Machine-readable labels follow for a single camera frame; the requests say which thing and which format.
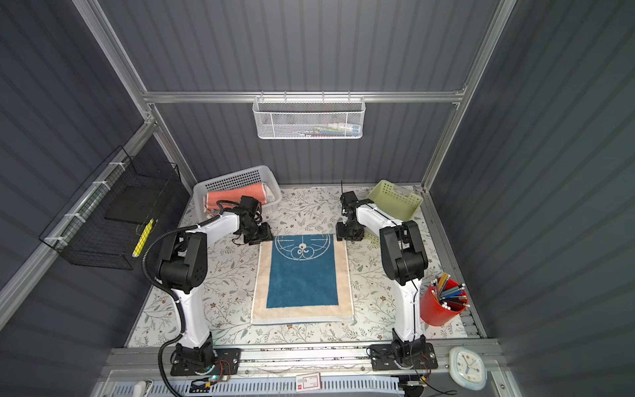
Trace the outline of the pink towel with teal border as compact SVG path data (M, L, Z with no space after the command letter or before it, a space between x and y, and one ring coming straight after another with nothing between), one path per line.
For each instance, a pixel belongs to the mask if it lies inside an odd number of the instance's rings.
M242 196L252 197L262 204L267 204L271 198L271 190L260 182L233 190L210 191L203 197L203 209L208 213L218 211L219 200L239 203Z

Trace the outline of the green plastic towel basket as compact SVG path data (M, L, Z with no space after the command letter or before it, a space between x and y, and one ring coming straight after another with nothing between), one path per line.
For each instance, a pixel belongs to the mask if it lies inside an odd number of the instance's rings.
M368 193L367 198L393 218L408 221L423 203L423 198L388 180L381 180Z

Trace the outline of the white plastic laundry basket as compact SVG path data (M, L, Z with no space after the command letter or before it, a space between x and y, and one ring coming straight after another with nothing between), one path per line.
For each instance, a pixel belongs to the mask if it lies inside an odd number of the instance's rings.
M264 215L272 213L277 210L282 201L282 192L271 169L266 165L258 165L197 183L193 187L193 219L202 222L208 218L206 209L209 192L228 194L260 183L263 183L261 190L266 197L262 213Z

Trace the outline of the blue white towel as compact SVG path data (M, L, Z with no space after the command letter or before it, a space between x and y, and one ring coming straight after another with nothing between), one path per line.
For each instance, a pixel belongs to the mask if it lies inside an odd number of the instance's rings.
M261 243L251 324L350 323L354 305L347 244L332 234Z

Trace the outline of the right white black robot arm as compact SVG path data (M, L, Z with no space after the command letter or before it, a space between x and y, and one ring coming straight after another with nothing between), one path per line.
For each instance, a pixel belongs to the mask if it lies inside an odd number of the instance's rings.
M382 211L372 200L359 199L353 191L340 196L344 222L336 224L339 241L359 242L369 231L379 238L385 275L395 285L395 326L392 357L411 367L416 353L425 352L426 337L420 318L421 284L428 256L419 226Z

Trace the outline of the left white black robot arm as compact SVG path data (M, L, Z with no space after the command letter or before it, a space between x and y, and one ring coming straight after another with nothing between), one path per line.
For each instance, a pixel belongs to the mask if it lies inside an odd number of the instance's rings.
M217 365L213 337L204 320L201 288L208 274L208 248L228 235L242 238L246 245L273 239L271 227L262 218L262 204L251 196L237 202L218 201L211 218L158 236L142 257L144 276L173 299L180 330L167 342L175 344L175 358L197 370Z

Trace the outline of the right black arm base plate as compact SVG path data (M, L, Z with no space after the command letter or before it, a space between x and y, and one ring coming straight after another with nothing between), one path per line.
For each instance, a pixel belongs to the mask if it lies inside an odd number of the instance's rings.
M431 371L438 369L438 359L431 343L426 343L423 350L409 348L405 352L396 352L390 344L373 344L367 347L366 354L370 358L372 370L389 372L397 370Z

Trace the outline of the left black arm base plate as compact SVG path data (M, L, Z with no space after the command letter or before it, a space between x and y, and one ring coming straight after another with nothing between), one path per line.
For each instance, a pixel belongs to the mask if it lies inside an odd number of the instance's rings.
M171 376L194 376L210 372L211 375L236 375L242 350L222 348L207 350L177 345L170 356Z

